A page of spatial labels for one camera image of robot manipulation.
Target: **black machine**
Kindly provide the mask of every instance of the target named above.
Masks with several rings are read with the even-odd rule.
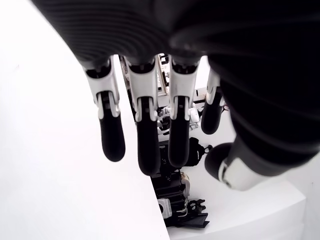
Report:
[[[189,141],[190,154],[186,167],[196,166],[205,148],[199,140],[192,137]],[[208,213],[202,211],[206,206],[202,205],[205,200],[190,200],[191,182],[189,177],[181,172],[181,168],[174,167],[168,159],[169,146],[167,142],[160,143],[161,164],[159,172],[151,176],[155,195],[167,227],[192,227],[205,228],[209,221],[206,221]]]
[[[125,154],[113,55],[124,56],[138,161],[159,172],[155,55],[170,64],[168,160],[189,157],[188,109],[201,56],[211,67],[201,127],[214,134],[222,102],[236,139],[215,146],[206,170],[247,190],[307,163],[320,149],[320,4],[314,0],[32,0],[83,66],[98,107],[102,148]]]

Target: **robotic finger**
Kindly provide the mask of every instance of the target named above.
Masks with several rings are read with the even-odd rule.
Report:
[[[192,107],[200,58],[170,58],[170,136],[169,161],[183,167],[189,157],[189,108]]]
[[[98,107],[101,142],[104,155],[112,162],[120,161],[126,152],[122,130],[119,91],[114,74],[113,57],[96,69],[85,69],[94,103]]]
[[[160,168],[158,140],[158,85],[155,58],[148,63],[132,64],[127,60],[138,136],[138,163],[148,176]]]

